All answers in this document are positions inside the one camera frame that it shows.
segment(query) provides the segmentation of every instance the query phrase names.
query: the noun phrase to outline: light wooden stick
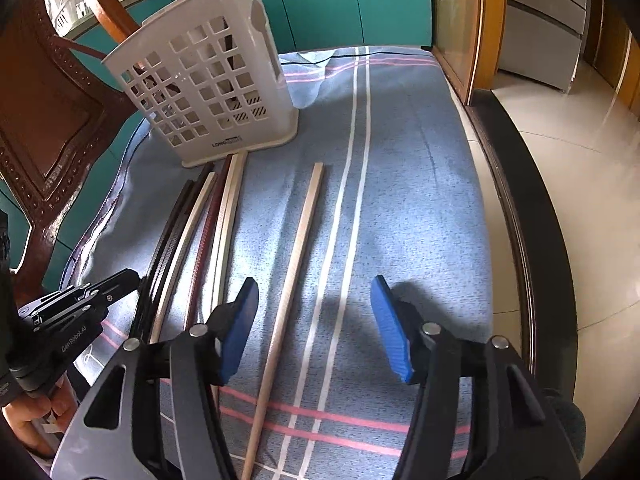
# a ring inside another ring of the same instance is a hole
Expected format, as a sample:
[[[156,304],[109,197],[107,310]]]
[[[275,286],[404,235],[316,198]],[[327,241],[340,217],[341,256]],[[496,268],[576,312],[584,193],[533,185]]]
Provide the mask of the light wooden stick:
[[[200,194],[196,199],[195,204],[193,205],[193,209],[189,214],[189,218],[187,219],[187,224],[184,227],[184,231],[180,236],[180,240],[178,241],[178,247],[175,251],[174,260],[171,262],[171,266],[169,267],[169,273],[167,276],[166,283],[164,284],[164,289],[162,290],[162,294],[160,296],[160,302],[158,304],[158,312],[156,313],[156,318],[154,319],[154,325],[151,330],[151,336],[149,338],[149,343],[157,343],[160,339],[160,331],[162,329],[162,323],[164,321],[164,316],[166,314],[166,310],[169,306],[169,302],[171,300],[172,293],[174,292],[175,282],[178,280],[178,276],[182,270],[182,263],[184,262],[184,257],[187,254],[187,250],[189,249],[191,238],[193,237],[196,228],[198,227],[198,221],[200,220],[200,215],[202,213],[202,209],[207,203],[207,198],[209,197],[209,193],[213,188],[213,185],[216,181],[216,174],[211,172],[207,175],[207,179],[204,181],[202,189],[200,190]]]
[[[220,208],[216,233],[213,238],[213,247],[218,249],[218,256],[216,257],[216,270],[213,279],[211,311],[224,301],[226,263],[229,258],[231,235],[233,234],[234,221],[236,219],[236,208],[238,207],[245,163],[246,152],[239,152],[234,155],[229,168],[229,178],[226,180],[225,193],[222,196],[224,206]]]
[[[284,331],[287,324],[287,316],[289,315],[289,307],[291,298],[298,282],[298,273],[302,264],[302,256],[305,253],[306,238],[311,228],[311,220],[318,201],[318,193],[320,191],[320,180],[322,179],[322,163],[314,164],[314,171],[311,174],[311,181],[306,190],[305,205],[302,208],[298,231],[293,243],[291,258],[289,259],[289,267],[287,267],[287,275],[284,279],[282,295],[280,296],[280,304],[276,313],[276,321],[273,327],[273,335],[271,335],[271,343],[269,344],[269,353],[267,355],[267,364],[264,367],[262,375],[262,383],[260,384],[260,393],[255,407],[254,423],[251,426],[251,435],[249,436],[249,444],[246,450],[246,459],[244,460],[244,469],[242,470],[242,480],[250,480],[251,473],[254,469],[255,455],[260,444],[260,434],[262,433],[262,425],[264,417],[267,413],[267,403],[271,396],[271,387],[278,367],[278,359],[280,357],[280,349],[284,339]]]

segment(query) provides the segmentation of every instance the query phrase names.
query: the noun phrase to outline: brown stick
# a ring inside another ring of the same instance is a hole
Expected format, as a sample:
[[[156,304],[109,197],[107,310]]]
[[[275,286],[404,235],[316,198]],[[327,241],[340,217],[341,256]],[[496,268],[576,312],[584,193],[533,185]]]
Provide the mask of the brown stick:
[[[251,426],[249,444],[247,445],[246,459],[244,460],[244,469],[242,470],[242,480],[251,480],[251,473],[254,469],[255,456],[258,451],[258,444],[260,444],[262,425],[264,424],[264,417],[267,414],[267,404],[271,396],[271,387],[273,386],[273,380],[278,367],[278,359],[284,339],[291,298],[293,297],[296,283],[298,282],[298,273],[302,265],[306,239],[311,229],[311,221],[313,219],[314,209],[316,208],[316,202],[318,201],[321,179],[322,162],[316,162],[309,187],[306,190],[305,205],[303,205],[302,208],[296,238],[293,242],[293,250],[291,251],[291,258],[289,259],[289,267],[287,267],[287,275],[284,278],[280,304],[278,306],[278,312],[276,313],[273,335],[271,335],[269,353],[267,354],[267,364],[264,367],[260,393],[258,394],[258,401],[255,407],[254,423]]]
[[[187,330],[193,325],[198,308],[198,294],[202,288],[202,280],[204,279],[204,255],[211,247],[213,233],[216,227],[216,221],[218,220],[218,213],[220,211],[220,204],[222,202],[222,193],[225,190],[226,177],[229,174],[229,167],[231,166],[232,155],[227,155],[225,163],[222,166],[222,172],[216,180],[216,187],[213,190],[212,199],[209,203],[209,209],[207,210],[207,217],[205,219],[204,227],[202,229],[202,236],[200,237],[200,243],[198,245],[198,252],[196,254],[196,263],[193,269],[193,277],[191,278],[191,286],[189,289],[188,309],[184,317],[183,329]]]

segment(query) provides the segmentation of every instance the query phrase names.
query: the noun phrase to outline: plastic basket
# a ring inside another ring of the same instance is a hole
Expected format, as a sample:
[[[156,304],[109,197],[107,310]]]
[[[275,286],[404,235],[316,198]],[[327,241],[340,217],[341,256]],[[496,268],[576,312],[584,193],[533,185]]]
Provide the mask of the plastic basket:
[[[262,0],[176,0],[103,63],[187,168],[297,133]]]

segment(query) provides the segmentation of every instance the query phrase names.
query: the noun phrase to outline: white stripe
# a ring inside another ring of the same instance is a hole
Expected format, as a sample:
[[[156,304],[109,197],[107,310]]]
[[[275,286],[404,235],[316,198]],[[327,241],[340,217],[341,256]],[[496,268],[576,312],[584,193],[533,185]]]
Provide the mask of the white stripe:
[[[364,195],[364,185],[367,179],[367,166],[369,165],[369,148],[371,146],[371,85],[369,74],[369,57],[366,57],[366,81],[367,81],[367,137],[364,143],[364,156],[362,157],[362,170],[360,171],[360,183],[358,184],[358,195],[356,197],[356,210],[353,218],[353,228],[351,229],[351,240],[349,242],[349,251],[347,252],[347,262],[344,266],[344,276],[342,278],[342,288],[340,290],[340,304],[338,307],[338,316],[335,320],[334,335],[331,338],[329,346],[329,356],[324,370],[324,380],[322,381],[322,389],[320,390],[320,398],[318,400],[318,411],[324,412],[326,400],[329,396],[331,388],[331,378],[334,373],[335,354],[340,341],[340,332],[342,331],[342,321],[344,320],[344,311],[347,308],[347,296],[349,295],[349,287],[351,285],[351,273],[353,272],[353,262],[356,257],[356,246],[358,243],[358,231],[360,230],[360,212],[362,210],[362,196]],[[314,420],[312,433],[320,430],[320,419]],[[306,443],[305,455],[302,459],[302,466],[298,473],[298,478],[304,478],[309,464],[311,455],[314,452],[315,441],[309,440]]]
[[[356,110],[358,105],[358,58],[356,58],[355,67],[353,70],[353,102],[351,104],[351,129],[349,132],[349,143],[347,146],[347,157],[344,162],[344,169],[342,170],[342,178],[340,180],[340,188],[338,189],[338,197],[335,201],[334,207],[334,220],[331,225],[331,232],[329,233],[329,243],[324,254],[324,261],[322,262],[322,268],[320,270],[320,278],[318,283],[318,292],[316,293],[316,304],[314,305],[314,313],[311,318],[311,327],[309,328],[309,334],[306,338],[305,351],[302,355],[302,365],[300,367],[300,374],[298,376],[298,383],[296,385],[296,394],[293,399],[293,405],[299,408],[302,403],[302,396],[305,392],[306,376],[309,372],[309,361],[311,360],[311,351],[316,339],[316,331],[318,330],[318,321],[320,319],[320,312],[322,310],[322,301],[324,300],[324,292],[326,290],[326,284],[329,279],[329,270],[331,268],[331,262],[334,259],[335,242],[338,235],[338,227],[340,227],[340,212],[342,211],[342,199],[344,197],[344,189],[347,186],[347,177],[349,176],[349,170],[351,168],[351,157],[353,155],[353,140],[355,138],[356,131]],[[291,415],[289,417],[289,428],[295,428],[298,420],[297,415]],[[291,437],[285,435],[280,446],[280,457],[278,458],[278,468],[274,472],[273,480],[278,480],[283,473],[284,465],[287,461],[287,453],[289,452],[289,444],[291,443]]]

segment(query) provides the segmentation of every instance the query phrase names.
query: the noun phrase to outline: kitchen cabinet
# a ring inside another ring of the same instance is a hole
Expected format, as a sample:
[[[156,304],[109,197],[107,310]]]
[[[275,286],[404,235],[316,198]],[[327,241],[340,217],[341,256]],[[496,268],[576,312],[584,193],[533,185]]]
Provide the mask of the kitchen cabinet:
[[[284,54],[295,51],[296,44],[291,35],[289,19],[287,18],[283,1],[262,0],[262,3],[267,13],[267,18],[269,19],[271,34],[273,35],[273,41],[275,41],[278,53]]]
[[[364,44],[431,46],[431,0],[358,0]]]
[[[358,0],[283,1],[296,50],[363,44]]]

